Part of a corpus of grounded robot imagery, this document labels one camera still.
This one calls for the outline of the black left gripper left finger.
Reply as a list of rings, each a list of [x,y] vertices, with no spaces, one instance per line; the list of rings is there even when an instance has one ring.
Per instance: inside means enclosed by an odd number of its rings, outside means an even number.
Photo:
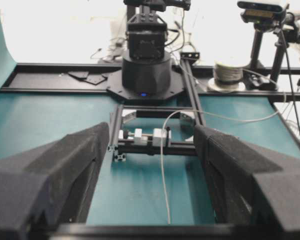
[[[35,227],[87,220],[110,138],[109,125],[0,159],[0,240],[27,240]]]

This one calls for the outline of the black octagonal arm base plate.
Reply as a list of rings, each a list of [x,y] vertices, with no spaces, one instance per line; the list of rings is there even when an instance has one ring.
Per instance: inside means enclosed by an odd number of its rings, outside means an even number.
[[[184,92],[183,77],[172,69],[118,70],[107,78],[107,92],[132,103],[156,104]]]

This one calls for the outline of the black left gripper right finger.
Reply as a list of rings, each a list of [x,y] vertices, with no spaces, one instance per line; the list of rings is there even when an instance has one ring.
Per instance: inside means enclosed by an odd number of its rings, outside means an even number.
[[[217,225],[207,235],[300,235],[300,159],[197,125]]]

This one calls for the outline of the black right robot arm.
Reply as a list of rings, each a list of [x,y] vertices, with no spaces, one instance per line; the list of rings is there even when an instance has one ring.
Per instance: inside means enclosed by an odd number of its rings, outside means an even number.
[[[124,4],[138,7],[140,12],[127,22],[122,85],[141,97],[166,93],[172,80],[171,55],[166,51],[168,25],[157,12],[165,12],[167,7],[188,11],[191,1],[125,0]]]

